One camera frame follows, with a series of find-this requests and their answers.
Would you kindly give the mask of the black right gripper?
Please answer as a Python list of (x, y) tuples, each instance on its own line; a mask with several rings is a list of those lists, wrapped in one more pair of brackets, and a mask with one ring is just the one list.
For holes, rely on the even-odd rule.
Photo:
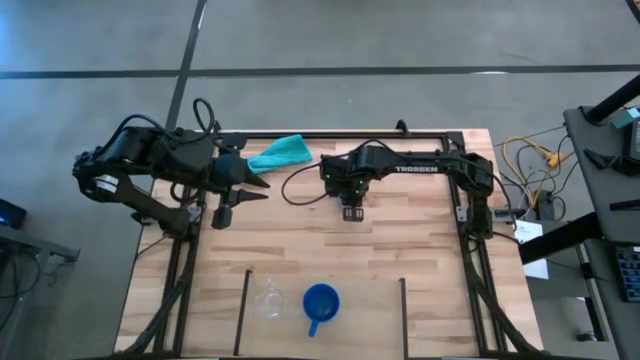
[(364, 210), (361, 207), (366, 193), (365, 181), (349, 181), (338, 185), (338, 198), (345, 206), (342, 212), (344, 221), (362, 222), (364, 220)]

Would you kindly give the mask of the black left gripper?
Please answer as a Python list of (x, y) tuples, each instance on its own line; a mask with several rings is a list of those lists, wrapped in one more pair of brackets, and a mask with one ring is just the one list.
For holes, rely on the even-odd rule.
[[(219, 188), (230, 188), (233, 185), (246, 183), (260, 188), (270, 185), (258, 175), (250, 172), (247, 160), (237, 154), (226, 153), (213, 159), (211, 182)], [(239, 205), (242, 202), (268, 199), (269, 196), (244, 189), (231, 190), (226, 197), (227, 205)]]

